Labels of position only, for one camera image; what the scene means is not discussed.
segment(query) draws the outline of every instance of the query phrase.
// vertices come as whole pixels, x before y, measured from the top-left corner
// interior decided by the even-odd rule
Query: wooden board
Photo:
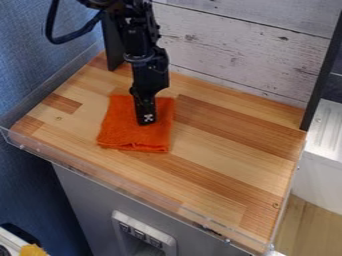
[[[340,0],[157,0],[225,17],[331,38]]]
[[[328,39],[164,4],[154,9],[177,72],[295,106],[308,102]]]
[[[341,236],[341,215],[291,195],[275,248],[287,256],[340,256]]]
[[[96,145],[108,95],[127,94],[132,83],[130,67],[108,72],[103,54],[12,127],[28,139],[12,139],[39,141],[45,157],[261,252],[302,149],[303,110],[175,73],[171,81],[160,93],[177,105],[168,154]]]

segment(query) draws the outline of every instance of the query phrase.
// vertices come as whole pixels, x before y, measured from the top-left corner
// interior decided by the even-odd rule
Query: cable
[[[93,30],[95,25],[102,19],[105,14],[104,10],[99,11],[90,21],[88,21],[81,29],[71,32],[70,34],[66,34],[60,37],[53,37],[53,28],[55,25],[55,20],[57,16],[59,0],[52,0],[46,26],[45,26],[45,35],[47,39],[53,44],[64,44],[71,40],[74,40],[80,36],[83,36],[86,33],[89,33]]]

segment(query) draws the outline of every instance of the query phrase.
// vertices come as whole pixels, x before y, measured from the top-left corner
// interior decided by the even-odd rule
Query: grey wall
[[[51,45],[43,36],[50,3],[0,1],[0,116],[101,36],[98,26],[74,42]],[[93,15],[76,0],[61,5],[57,34],[80,27]],[[93,48],[81,61],[85,63],[98,50]],[[51,255],[90,253],[51,165],[0,138],[0,224],[5,222],[36,236]]]

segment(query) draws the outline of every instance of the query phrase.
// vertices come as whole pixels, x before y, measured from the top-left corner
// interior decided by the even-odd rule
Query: wooden table
[[[173,73],[160,93],[176,98],[171,152],[102,149],[108,95],[131,83],[129,65],[109,72],[101,54],[11,130],[46,145],[47,158],[263,252],[302,150],[303,110]]]

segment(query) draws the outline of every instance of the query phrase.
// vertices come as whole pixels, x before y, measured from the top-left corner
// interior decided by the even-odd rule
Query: orange towel
[[[167,152],[174,114],[174,99],[157,98],[157,122],[139,126],[130,95],[112,95],[97,143],[104,148]]]

